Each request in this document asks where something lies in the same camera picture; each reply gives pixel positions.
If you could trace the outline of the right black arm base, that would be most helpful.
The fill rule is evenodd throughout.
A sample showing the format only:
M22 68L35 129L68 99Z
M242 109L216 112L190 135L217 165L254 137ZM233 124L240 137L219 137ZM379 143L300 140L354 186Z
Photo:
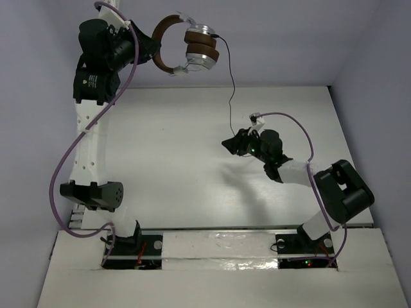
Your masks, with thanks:
M275 235L270 250L277 254L279 269L310 269L310 268L335 268L335 250L331 233L325 233L316 240L310 239L302 227L296 233Z

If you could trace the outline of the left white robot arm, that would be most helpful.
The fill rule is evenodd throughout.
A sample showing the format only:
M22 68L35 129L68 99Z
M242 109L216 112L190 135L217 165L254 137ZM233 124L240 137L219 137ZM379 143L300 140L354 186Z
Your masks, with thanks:
M138 252L143 238L135 232L137 222L121 208L124 188L110 181L106 170L106 145L109 110L122 90L119 72L149 61L159 43L145 35L132 22L114 24L90 19L79 26L82 49L73 82L77 137L69 151L75 152L68 182L61 184L60 195L89 211L105 215L115 228L120 244L128 253Z

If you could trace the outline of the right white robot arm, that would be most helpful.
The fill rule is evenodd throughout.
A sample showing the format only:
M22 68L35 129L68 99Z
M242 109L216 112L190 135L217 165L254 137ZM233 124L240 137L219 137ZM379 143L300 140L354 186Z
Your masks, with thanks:
M283 153L283 142L274 130L262 133L241 129L222 141L232 155L251 155L263 163L269 179L281 184L311 187L320 211L297 228L296 243L304 252L313 251L320 238L345 225L375 202L373 192L347 160L339 160L324 170L300 162Z

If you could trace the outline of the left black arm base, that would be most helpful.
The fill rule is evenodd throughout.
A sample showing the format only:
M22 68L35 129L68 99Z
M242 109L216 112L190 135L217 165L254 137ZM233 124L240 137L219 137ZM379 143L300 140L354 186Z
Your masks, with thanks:
M110 250L112 235L101 237L106 245L102 267L106 270L161 270L162 242L161 232L142 231L138 221L134 234L130 237L118 237Z

